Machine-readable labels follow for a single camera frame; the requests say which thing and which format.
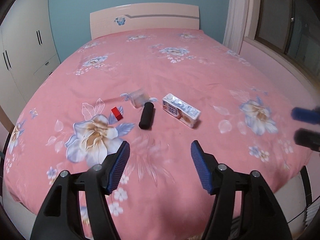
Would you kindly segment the white milk carton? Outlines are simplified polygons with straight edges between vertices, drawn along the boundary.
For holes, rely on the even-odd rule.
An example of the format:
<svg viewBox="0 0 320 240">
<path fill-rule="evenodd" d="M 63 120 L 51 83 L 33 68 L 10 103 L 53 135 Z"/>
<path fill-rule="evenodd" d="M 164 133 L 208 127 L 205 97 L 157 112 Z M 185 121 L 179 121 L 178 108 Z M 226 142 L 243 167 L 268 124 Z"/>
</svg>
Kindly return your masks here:
<svg viewBox="0 0 320 240">
<path fill-rule="evenodd" d="M 199 120 L 201 111 L 169 93 L 162 99 L 163 109 L 174 118 L 193 128 Z"/>
</svg>

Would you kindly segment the red block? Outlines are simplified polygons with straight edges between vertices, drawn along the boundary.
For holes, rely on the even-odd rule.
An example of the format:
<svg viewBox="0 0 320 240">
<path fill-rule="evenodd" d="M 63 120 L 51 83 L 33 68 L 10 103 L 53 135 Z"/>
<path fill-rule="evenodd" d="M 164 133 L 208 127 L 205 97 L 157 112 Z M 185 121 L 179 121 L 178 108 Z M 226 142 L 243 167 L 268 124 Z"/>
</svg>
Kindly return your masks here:
<svg viewBox="0 0 320 240">
<path fill-rule="evenodd" d="M 123 118 L 123 108 L 122 107 L 113 107 L 111 113 L 114 115 L 117 121 L 120 121 Z"/>
</svg>

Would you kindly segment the black foam roll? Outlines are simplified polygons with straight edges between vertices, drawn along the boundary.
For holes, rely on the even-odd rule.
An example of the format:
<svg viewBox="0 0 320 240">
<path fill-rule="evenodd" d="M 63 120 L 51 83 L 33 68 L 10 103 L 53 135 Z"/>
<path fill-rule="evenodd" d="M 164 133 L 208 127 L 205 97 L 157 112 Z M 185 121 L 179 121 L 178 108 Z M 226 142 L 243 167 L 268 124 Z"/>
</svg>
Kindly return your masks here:
<svg viewBox="0 0 320 240">
<path fill-rule="evenodd" d="M 140 129 L 150 129 L 152 120 L 153 120 L 153 110 L 154 110 L 153 103 L 146 102 L 144 104 L 140 122 L 139 122 Z"/>
</svg>

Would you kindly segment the clear plastic cup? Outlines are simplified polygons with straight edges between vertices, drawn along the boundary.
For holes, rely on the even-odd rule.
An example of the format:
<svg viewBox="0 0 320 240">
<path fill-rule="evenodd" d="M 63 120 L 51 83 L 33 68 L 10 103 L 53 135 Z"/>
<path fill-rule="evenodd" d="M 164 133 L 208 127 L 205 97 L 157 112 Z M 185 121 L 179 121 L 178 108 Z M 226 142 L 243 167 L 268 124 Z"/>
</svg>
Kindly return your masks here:
<svg viewBox="0 0 320 240">
<path fill-rule="evenodd" d="M 140 108 L 149 100 L 149 95 L 144 89 L 138 89 L 129 94 L 133 107 Z"/>
</svg>

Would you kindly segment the dark framed window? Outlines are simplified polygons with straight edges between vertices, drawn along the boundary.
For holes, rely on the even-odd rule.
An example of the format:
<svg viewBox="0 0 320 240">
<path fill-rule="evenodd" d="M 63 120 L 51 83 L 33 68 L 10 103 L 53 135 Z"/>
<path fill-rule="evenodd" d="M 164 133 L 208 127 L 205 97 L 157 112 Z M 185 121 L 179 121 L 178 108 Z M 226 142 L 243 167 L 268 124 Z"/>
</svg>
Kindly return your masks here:
<svg viewBox="0 0 320 240">
<path fill-rule="evenodd" d="M 319 18 L 307 0 L 259 0 L 253 38 L 319 80 Z"/>
</svg>

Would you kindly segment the white curtain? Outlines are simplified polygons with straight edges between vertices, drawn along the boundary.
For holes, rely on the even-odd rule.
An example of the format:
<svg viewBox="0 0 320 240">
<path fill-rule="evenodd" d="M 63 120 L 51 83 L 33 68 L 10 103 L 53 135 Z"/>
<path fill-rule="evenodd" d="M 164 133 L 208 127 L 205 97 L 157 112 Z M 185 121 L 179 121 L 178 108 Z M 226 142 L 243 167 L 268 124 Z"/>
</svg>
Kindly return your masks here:
<svg viewBox="0 0 320 240">
<path fill-rule="evenodd" d="M 239 53 L 244 38 L 249 0 L 229 0 L 223 45 Z"/>
</svg>

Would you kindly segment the pink floral bed sheet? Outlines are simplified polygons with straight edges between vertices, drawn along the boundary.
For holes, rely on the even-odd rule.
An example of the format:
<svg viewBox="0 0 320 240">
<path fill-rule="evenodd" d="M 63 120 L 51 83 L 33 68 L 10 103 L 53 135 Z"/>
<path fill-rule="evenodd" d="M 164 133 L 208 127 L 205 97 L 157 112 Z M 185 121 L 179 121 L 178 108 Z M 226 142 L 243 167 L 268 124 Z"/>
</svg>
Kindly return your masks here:
<svg viewBox="0 0 320 240">
<path fill-rule="evenodd" d="M 129 94 L 154 104 L 150 129 Z M 173 94 L 201 111 L 188 127 L 162 106 Z M 113 107 L 123 108 L 117 121 Z M 272 191 L 304 165 L 290 101 L 254 66 L 202 31 L 150 29 L 88 42 L 61 63 L 20 114 L 5 158 L 12 198 L 37 213 L 63 170 L 85 172 L 130 144 L 119 187 L 106 198 L 122 239 L 186 239 L 201 233 L 214 202 L 190 154 L 205 152 L 235 171 L 258 170 Z"/>
</svg>

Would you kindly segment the white wardrobe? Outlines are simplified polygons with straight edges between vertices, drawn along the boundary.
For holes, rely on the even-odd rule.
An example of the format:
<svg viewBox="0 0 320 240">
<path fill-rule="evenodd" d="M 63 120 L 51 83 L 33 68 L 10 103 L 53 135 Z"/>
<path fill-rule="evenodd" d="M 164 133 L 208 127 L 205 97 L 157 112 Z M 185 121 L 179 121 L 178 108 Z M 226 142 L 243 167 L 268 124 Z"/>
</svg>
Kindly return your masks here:
<svg viewBox="0 0 320 240">
<path fill-rule="evenodd" d="M 48 0 L 16 0 L 1 24 L 1 107 L 13 124 L 59 64 Z"/>
</svg>

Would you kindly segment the pink bed headboard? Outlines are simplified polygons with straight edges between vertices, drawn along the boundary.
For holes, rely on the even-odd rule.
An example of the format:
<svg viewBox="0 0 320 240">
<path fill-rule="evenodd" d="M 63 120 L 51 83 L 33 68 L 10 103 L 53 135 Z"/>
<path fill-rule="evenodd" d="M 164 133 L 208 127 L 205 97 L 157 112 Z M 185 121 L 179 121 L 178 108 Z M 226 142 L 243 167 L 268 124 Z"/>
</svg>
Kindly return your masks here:
<svg viewBox="0 0 320 240">
<path fill-rule="evenodd" d="M 199 7 L 180 3 L 136 3 L 90 13 L 93 40 L 124 31 L 155 28 L 198 30 Z"/>
</svg>

